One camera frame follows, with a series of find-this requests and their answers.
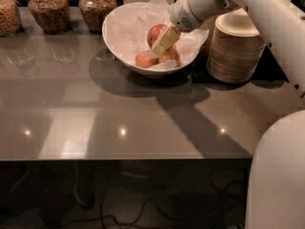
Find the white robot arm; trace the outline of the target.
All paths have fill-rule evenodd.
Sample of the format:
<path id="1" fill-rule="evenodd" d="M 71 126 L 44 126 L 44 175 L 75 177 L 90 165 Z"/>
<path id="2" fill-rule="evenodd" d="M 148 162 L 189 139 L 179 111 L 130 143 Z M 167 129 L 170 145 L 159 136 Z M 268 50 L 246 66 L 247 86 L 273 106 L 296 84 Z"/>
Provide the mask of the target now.
<path id="1" fill-rule="evenodd" d="M 277 63 L 275 70 L 260 70 L 258 81 L 286 81 L 303 98 L 304 11 L 290 0 L 177 0 L 170 6 L 172 26 L 152 51 L 162 53 L 175 43 L 171 32 L 193 31 L 235 9 L 250 17 Z M 245 229 L 305 229 L 305 111 L 278 119 L 260 138 L 249 174 Z"/>

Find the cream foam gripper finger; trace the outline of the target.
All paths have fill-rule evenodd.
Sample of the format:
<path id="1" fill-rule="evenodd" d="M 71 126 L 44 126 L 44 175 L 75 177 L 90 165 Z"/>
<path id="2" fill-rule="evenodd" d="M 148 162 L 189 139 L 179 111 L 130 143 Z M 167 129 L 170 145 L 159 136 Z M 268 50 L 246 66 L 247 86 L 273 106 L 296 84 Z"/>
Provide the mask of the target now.
<path id="1" fill-rule="evenodd" d="M 160 44 L 163 47 L 169 49 L 180 38 L 181 31 L 176 26 L 166 26 L 161 30 L 157 39 L 152 44 L 152 47 L 156 44 Z"/>
<path id="2" fill-rule="evenodd" d="M 152 47 L 152 54 L 155 56 L 160 56 L 165 50 L 165 47 L 160 44 L 156 44 Z"/>

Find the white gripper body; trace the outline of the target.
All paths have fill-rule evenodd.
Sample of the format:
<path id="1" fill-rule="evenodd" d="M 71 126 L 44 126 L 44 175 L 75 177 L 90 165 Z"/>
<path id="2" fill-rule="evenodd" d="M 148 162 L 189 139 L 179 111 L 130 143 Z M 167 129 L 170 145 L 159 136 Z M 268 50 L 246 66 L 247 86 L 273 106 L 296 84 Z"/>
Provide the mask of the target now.
<path id="1" fill-rule="evenodd" d="M 177 0 L 171 5 L 170 20 L 181 32 L 199 28 L 203 21 L 197 14 L 202 0 Z"/>

